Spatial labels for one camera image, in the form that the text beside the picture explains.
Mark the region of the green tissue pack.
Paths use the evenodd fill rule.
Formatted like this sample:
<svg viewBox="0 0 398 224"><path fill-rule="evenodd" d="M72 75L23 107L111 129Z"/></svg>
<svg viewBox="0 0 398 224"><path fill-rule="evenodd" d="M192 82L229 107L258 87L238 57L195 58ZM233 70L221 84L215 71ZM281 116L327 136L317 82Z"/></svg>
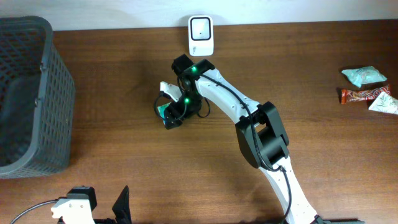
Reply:
<svg viewBox="0 0 398 224"><path fill-rule="evenodd" d="M157 112L160 115L160 117L165 120L165 110L167 109L167 107L169 106L170 103L166 103L164 105L160 105L160 106L156 106Z"/></svg>

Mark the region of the orange brown snack wrapper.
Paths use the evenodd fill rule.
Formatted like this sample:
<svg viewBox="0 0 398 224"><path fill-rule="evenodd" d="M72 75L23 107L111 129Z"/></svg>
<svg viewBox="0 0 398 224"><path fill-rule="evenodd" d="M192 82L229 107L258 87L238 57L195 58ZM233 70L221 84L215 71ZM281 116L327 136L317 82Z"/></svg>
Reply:
<svg viewBox="0 0 398 224"><path fill-rule="evenodd" d="M373 90L347 90L342 89L341 91L341 104L347 104L357 101L369 101L375 100L381 93L391 94L391 86L386 85Z"/></svg>

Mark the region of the teal plastic pouch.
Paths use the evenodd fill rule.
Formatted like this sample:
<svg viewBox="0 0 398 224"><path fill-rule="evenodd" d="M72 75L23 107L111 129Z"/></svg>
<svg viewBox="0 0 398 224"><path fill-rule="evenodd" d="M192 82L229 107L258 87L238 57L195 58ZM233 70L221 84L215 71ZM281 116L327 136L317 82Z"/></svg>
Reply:
<svg viewBox="0 0 398 224"><path fill-rule="evenodd" d="M387 80L387 78L373 66L345 69L341 72L353 85L358 88L361 88L362 85L379 83Z"/></svg>

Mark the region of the white bamboo print tube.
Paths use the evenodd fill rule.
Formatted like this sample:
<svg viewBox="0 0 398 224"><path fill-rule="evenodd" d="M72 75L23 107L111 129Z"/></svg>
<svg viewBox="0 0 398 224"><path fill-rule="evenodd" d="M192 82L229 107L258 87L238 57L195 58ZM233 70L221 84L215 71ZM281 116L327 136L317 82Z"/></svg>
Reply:
<svg viewBox="0 0 398 224"><path fill-rule="evenodd" d="M397 114L397 99L385 92L382 92L369 106L368 110Z"/></svg>

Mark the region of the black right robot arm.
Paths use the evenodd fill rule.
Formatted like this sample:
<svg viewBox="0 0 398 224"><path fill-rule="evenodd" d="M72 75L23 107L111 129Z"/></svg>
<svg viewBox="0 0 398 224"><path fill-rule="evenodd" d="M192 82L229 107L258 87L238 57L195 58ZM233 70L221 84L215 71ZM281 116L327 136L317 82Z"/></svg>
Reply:
<svg viewBox="0 0 398 224"><path fill-rule="evenodd" d="M289 138L271 102L260 104L242 94L207 59L194 63L183 54L174 59L171 69L177 84L160 84L160 96L170 103L154 105L166 129L199 114L203 102L214 103L233 121L245 160L265 175L275 192L284 213L279 223L329 222L310 205L294 174Z"/></svg>

